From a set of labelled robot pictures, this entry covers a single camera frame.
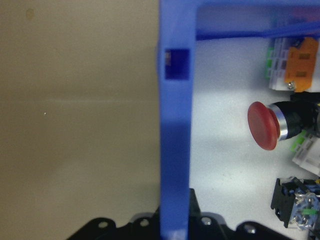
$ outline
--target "orange terminal block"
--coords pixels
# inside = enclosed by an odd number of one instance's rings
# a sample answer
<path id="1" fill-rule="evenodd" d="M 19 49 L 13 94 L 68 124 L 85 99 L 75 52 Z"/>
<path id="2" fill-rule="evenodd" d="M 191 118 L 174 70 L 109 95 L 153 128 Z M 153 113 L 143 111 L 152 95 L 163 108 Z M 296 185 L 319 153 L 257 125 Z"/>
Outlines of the orange terminal block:
<path id="1" fill-rule="evenodd" d="M 300 47 L 290 47 L 286 63 L 284 82 L 294 84 L 295 92 L 300 93 L 312 85 L 319 42 L 306 37 Z"/>

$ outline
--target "blue plastic frame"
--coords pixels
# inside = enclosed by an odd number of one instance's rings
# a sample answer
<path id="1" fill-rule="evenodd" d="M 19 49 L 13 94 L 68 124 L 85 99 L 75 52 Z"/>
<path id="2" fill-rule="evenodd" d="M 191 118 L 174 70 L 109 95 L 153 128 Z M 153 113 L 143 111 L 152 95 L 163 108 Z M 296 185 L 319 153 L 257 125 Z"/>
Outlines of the blue plastic frame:
<path id="1" fill-rule="evenodd" d="M 270 29 L 201 31 L 199 7 L 248 6 L 282 9 L 317 7 L 319 0 L 160 0 L 158 83 L 160 98 L 162 239 L 188 238 L 190 140 L 196 40 L 236 37 L 318 36 L 320 17 Z"/>

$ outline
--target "metal ring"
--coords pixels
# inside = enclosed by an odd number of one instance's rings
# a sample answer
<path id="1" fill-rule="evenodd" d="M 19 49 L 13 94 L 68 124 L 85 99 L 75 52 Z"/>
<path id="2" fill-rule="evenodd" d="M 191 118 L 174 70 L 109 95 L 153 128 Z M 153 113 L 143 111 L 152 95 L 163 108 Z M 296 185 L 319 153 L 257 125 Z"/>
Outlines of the metal ring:
<path id="1" fill-rule="evenodd" d="M 277 105 L 270 104 L 268 108 L 274 112 L 276 119 L 278 120 L 279 127 L 280 127 L 279 141 L 287 139 L 288 125 L 287 125 L 285 115 L 282 113 L 281 109 Z"/>

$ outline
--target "green terminal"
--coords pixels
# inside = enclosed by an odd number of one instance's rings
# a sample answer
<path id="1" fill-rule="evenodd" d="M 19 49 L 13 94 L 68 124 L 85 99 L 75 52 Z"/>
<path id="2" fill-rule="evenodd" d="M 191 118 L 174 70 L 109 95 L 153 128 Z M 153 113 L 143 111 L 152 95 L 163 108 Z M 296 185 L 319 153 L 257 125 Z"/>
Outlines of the green terminal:
<path id="1" fill-rule="evenodd" d="M 274 47 L 269 47 L 268 52 L 266 54 L 266 71 L 265 71 L 265 78 L 270 79 L 270 76 L 268 75 L 268 70 L 272 67 L 272 59 L 271 59 L 271 54 L 274 50 Z"/>
<path id="2" fill-rule="evenodd" d="M 301 146 L 304 143 L 305 138 L 306 138 L 306 134 L 307 134 L 307 131 L 302 130 L 302 132 L 298 136 L 296 136 L 296 140 L 292 144 L 290 151 L 292 151 L 294 153 L 296 152 L 297 146 L 299 146 L 299 145 Z"/>
<path id="3" fill-rule="evenodd" d="M 317 215 L 317 214 L 318 214 L 318 211 L 312 208 L 302 210 L 302 215 Z"/>

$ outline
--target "beige wall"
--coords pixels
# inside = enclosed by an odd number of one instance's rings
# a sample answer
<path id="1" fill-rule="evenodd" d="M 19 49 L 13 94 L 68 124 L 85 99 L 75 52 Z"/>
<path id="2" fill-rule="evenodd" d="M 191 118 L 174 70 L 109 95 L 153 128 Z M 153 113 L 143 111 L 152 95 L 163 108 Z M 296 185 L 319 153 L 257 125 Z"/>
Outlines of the beige wall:
<path id="1" fill-rule="evenodd" d="M 0 239 L 159 204 L 156 0 L 0 1 Z"/>

